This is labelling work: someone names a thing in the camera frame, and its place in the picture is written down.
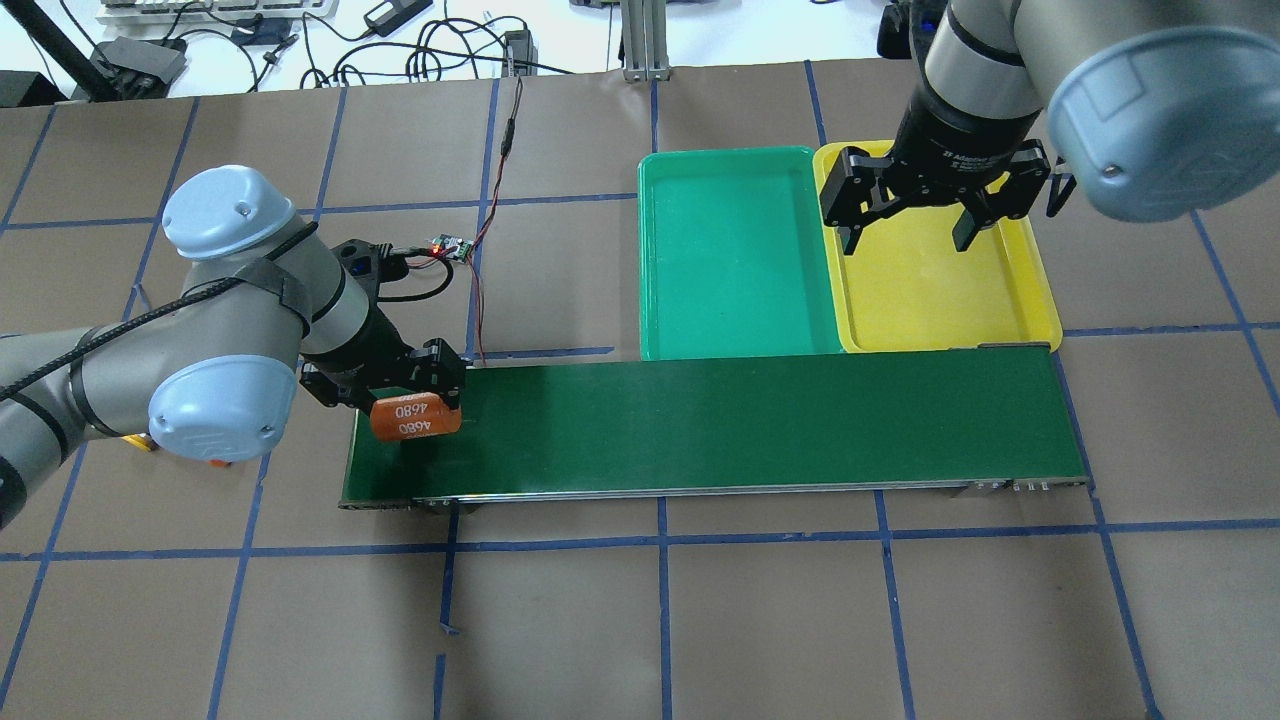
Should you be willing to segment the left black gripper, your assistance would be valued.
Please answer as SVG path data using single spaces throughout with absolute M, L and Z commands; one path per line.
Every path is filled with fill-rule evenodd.
M 335 346 L 305 352 L 300 384 L 325 407 L 370 411 L 379 389 L 401 388 L 440 395 L 451 410 L 461 407 L 467 364 L 443 340 L 422 347 L 407 345 L 381 310 L 383 304 L 433 299 L 454 279 L 449 260 L 430 258 L 426 249 L 394 249 L 388 243 L 349 240 L 332 249 L 340 273 L 335 291 L 314 314 L 312 331 L 338 322 Z M 407 277 L 410 259 L 429 258 L 445 272 L 434 290 L 403 296 L 381 295 L 381 284 Z

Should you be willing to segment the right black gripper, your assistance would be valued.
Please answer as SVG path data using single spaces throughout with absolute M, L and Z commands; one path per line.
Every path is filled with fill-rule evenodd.
M 850 143 L 820 184 L 820 215 L 852 256 L 865 225 L 909 208 L 961 204 L 952 237 L 965 252 L 997 219 L 1025 215 L 1053 164 L 1029 138 L 1033 115 L 980 118 L 931 100 L 911 100 L 888 149 Z

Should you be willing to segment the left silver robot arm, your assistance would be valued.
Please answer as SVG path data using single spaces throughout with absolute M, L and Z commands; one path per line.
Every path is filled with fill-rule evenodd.
M 191 261 L 180 296 L 127 322 L 3 338 L 1 510 L 9 525 L 83 445 L 147 436 L 196 461 L 270 454 L 297 389 L 367 416 L 383 442 L 457 432 L 466 365 L 406 343 L 380 288 L 425 249 L 317 236 L 262 173 L 184 182 L 161 214 Z

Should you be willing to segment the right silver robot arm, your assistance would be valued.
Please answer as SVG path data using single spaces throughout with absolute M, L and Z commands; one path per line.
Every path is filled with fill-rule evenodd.
M 878 54 L 918 82 L 890 150 L 844 149 L 819 208 L 844 251 L 876 222 L 959 205 L 957 251 L 1043 188 L 1167 222 L 1277 174 L 1275 1 L 891 1 Z

